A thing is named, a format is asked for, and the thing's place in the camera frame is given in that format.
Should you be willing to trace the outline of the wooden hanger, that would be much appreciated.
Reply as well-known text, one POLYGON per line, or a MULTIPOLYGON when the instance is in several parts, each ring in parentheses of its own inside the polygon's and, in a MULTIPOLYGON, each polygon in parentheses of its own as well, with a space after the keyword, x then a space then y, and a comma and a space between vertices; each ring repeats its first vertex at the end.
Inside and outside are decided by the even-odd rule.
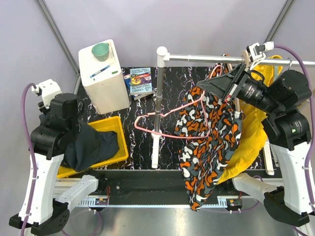
POLYGON ((237 95, 249 77, 247 71, 251 64, 250 53, 247 48, 241 53, 241 56, 244 61, 240 62, 227 74, 230 83, 227 87, 226 95, 224 96, 225 102, 234 103, 237 112, 241 111, 240 101, 237 98, 237 95))

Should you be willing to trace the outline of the orange camouflage shorts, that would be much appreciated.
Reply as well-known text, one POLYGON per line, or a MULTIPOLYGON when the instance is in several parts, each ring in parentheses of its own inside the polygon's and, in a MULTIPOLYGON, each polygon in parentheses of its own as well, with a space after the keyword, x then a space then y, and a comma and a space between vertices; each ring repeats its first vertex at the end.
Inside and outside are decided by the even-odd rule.
POLYGON ((245 114, 197 86, 186 92, 175 135, 186 144, 178 156, 191 210, 199 211, 238 148, 245 114))

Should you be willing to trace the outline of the yellow shorts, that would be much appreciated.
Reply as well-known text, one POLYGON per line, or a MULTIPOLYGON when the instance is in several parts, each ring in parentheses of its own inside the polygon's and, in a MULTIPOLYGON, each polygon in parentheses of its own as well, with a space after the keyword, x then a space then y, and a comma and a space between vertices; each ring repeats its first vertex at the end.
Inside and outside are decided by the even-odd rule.
POLYGON ((266 113, 253 105, 245 103, 243 100, 240 101, 240 108, 245 114, 245 118, 242 122, 240 144, 232 155, 218 184, 248 169, 258 157, 259 151, 264 147, 267 140, 267 135, 261 123, 267 118, 266 113))

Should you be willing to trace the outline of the dark navy shorts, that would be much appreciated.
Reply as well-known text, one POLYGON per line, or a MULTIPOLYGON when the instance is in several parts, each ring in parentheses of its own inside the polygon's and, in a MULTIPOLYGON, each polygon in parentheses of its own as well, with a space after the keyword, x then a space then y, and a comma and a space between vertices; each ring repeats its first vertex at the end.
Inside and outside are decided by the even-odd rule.
POLYGON ((82 121, 79 124, 81 130, 66 148, 62 166, 81 172, 116 155, 120 148, 115 131, 100 132, 82 121))

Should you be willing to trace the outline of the mint green hanger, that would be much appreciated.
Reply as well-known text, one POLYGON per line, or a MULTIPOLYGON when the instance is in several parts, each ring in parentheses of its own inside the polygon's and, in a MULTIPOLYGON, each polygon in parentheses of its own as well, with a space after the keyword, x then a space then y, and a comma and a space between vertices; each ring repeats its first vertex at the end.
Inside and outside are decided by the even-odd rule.
POLYGON ((282 70, 283 70, 283 66, 281 66, 281 65, 274 65, 274 78, 275 79, 280 75, 282 70))

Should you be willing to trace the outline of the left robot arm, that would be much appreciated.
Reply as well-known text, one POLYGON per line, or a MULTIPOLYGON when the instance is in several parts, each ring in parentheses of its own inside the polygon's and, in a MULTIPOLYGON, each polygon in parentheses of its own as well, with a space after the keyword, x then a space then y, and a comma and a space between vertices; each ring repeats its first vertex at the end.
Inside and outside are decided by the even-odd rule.
POLYGON ((68 190, 53 196, 65 150, 80 131, 78 114, 78 97, 58 94, 50 102, 46 120, 28 136, 31 169, 27 191, 20 212, 9 219, 9 225, 22 233, 26 228, 35 236, 60 232, 85 197, 106 190, 106 182, 89 171, 68 190))

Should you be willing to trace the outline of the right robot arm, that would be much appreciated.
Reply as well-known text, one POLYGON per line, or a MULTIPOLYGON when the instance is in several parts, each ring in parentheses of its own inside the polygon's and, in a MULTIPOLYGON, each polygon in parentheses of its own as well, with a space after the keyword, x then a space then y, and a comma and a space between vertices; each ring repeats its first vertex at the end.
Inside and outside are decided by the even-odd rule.
POLYGON ((311 128, 298 106, 311 97, 307 77, 296 70, 282 72, 269 86, 252 77, 244 64, 231 72, 197 83, 202 90, 225 101, 239 98, 266 113, 262 121, 272 155, 277 158, 282 186, 239 174, 223 183, 224 191, 234 195, 242 191, 264 204, 276 221, 301 227, 309 223, 313 212, 311 195, 313 181, 306 179, 305 165, 311 147, 311 128))

